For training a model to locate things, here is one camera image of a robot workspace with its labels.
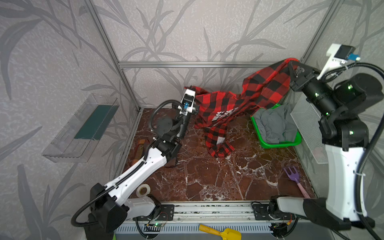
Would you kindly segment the red black plaid shirt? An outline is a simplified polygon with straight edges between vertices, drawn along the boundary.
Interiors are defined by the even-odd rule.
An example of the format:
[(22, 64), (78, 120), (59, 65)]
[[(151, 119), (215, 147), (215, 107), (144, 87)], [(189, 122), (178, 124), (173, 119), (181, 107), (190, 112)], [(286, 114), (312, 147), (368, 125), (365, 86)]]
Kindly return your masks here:
[(209, 92), (197, 86), (189, 88), (195, 91), (195, 102), (199, 106), (194, 127), (203, 130), (212, 157), (225, 158), (234, 151), (234, 147), (226, 140), (228, 124), (232, 120), (245, 114), (254, 114), (260, 108), (270, 109), (288, 93), (289, 63), (295, 61), (294, 58), (288, 58), (253, 73), (243, 80), (240, 94)]

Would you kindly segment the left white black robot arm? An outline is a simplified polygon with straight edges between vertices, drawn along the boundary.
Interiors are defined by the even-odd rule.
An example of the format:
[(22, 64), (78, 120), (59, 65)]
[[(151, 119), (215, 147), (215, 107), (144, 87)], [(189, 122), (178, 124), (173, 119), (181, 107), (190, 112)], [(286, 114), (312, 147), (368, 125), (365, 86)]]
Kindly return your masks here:
[[(174, 118), (164, 117), (153, 124), (155, 115), (165, 105), (179, 114)], [(90, 201), (82, 206), (71, 219), (74, 227), (85, 228), (99, 225), (105, 232), (116, 230), (126, 219), (149, 216), (157, 207), (151, 197), (129, 200), (130, 195), (151, 174), (175, 159), (182, 147), (192, 115), (197, 115), (199, 106), (168, 100), (161, 103), (152, 113), (148, 125), (155, 133), (155, 140), (145, 150), (144, 156), (128, 170), (106, 185), (96, 184), (91, 189)]]

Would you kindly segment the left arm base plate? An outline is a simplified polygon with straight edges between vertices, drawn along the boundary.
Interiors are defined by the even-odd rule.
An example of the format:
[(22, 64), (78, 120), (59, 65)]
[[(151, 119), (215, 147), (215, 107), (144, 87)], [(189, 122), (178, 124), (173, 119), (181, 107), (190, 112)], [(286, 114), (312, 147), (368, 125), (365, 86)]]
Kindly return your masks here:
[(174, 219), (175, 205), (165, 204), (157, 206), (149, 216), (137, 217), (140, 222), (148, 221), (172, 221)]

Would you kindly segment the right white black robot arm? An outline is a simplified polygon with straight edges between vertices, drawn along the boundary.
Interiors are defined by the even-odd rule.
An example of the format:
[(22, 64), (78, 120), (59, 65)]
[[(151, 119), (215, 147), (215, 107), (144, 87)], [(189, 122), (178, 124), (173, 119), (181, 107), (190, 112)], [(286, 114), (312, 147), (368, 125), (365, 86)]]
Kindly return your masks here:
[[(329, 86), (339, 74), (353, 68), (366, 67), (379, 78), (360, 73)], [(370, 137), (367, 125), (359, 114), (383, 100), (380, 79), (384, 72), (372, 64), (353, 63), (327, 72), (323, 77), (307, 65), (289, 63), (293, 91), (302, 92), (307, 101), (321, 113), (319, 128), (329, 164), (329, 190), (326, 198), (276, 197), (276, 209), (311, 221), (333, 231), (352, 227), (367, 230), (374, 239), (375, 221), (366, 212), (364, 204), (364, 167), (383, 130), (379, 123)]]

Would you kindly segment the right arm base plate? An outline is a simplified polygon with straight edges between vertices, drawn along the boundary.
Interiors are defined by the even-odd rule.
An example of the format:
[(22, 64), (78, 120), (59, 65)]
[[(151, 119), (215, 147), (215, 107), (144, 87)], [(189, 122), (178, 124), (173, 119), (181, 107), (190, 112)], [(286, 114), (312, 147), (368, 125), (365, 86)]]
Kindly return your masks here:
[(252, 202), (251, 207), (257, 221), (282, 221), (291, 222), (296, 219), (295, 215), (283, 213), (279, 210), (269, 210), (269, 204)]

